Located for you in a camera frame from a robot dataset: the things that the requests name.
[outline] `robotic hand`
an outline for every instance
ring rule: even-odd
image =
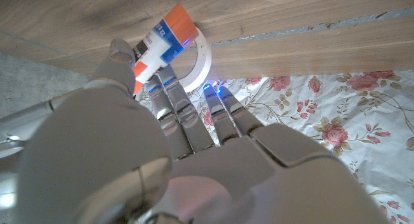
[[[6,131],[28,140],[16,223],[387,223],[336,157],[262,125],[225,87],[204,87],[220,147],[170,66],[146,84],[153,118],[131,98],[133,58],[115,40],[83,89],[31,118],[33,134]]]

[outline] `floral bedsheet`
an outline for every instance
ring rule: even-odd
[[[391,223],[414,221],[414,71],[206,81],[331,150]],[[146,91],[140,103],[152,109]],[[218,143],[202,86],[189,93]]]

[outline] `robot finger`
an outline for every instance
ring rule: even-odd
[[[152,76],[145,84],[153,104],[157,120],[167,137],[172,160],[179,160],[193,154],[193,149],[182,129],[174,109],[165,94],[158,76]]]
[[[227,111],[224,109],[212,85],[207,84],[203,89],[220,145],[224,145],[230,139],[238,138],[239,134],[237,134]]]
[[[215,146],[213,139],[210,137],[197,110],[181,86],[173,68],[168,65],[158,70],[157,74],[194,152],[197,153]]]
[[[226,110],[232,116],[233,121],[242,135],[249,135],[263,124],[245,108],[227,88],[219,88],[218,92]]]

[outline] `wooden table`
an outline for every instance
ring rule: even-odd
[[[136,44],[177,3],[213,46],[208,79],[414,67],[414,16],[381,21],[414,0],[0,0],[0,50],[91,74],[113,38]],[[374,21],[338,24],[371,14]],[[301,27],[308,31],[248,40]],[[179,76],[195,55],[173,62]]]

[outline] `white plastic disc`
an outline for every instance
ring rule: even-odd
[[[199,37],[194,40],[197,46],[197,60],[190,73],[180,79],[180,83],[186,92],[193,91],[200,86],[206,79],[212,66],[212,49],[210,44],[207,43],[200,29],[197,28],[197,30],[199,31]]]

